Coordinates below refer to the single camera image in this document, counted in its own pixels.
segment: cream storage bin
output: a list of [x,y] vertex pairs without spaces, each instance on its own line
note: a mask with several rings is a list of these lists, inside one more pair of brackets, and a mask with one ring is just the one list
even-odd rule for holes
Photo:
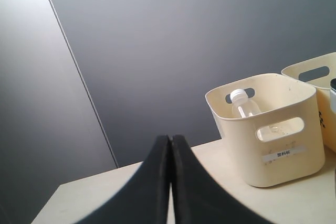
[[311,73],[312,77],[317,77],[317,79],[307,81],[307,83],[317,88],[317,101],[323,141],[326,146],[336,152],[336,114],[330,109],[329,93],[330,81],[336,78],[336,52],[286,67],[281,73],[284,76],[298,80],[302,79],[304,74],[309,75],[309,73]]
[[[226,99],[235,89],[254,90],[261,114],[234,118]],[[268,73],[209,91],[206,101],[223,141],[243,180],[268,187],[317,172],[324,149],[316,89],[280,74]],[[274,134],[261,141],[257,130],[270,125]]]

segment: basket handle hole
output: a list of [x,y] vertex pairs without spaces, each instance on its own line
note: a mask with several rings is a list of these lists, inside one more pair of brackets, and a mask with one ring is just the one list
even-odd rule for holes
[[319,79],[327,76],[330,73],[330,69],[327,66],[315,68],[299,74],[299,80],[308,82],[315,79]]
[[262,142],[275,140],[301,132],[305,127],[301,118],[292,118],[259,128],[257,137]]
[[[253,89],[253,88],[247,88],[247,89],[244,89],[245,92],[247,93],[247,96],[249,98],[251,97],[254,97],[255,94],[256,94],[256,91]],[[227,94],[226,97],[225,97],[225,101],[228,103],[228,104],[231,104],[232,101],[231,101],[231,98],[230,98],[230,94]]]

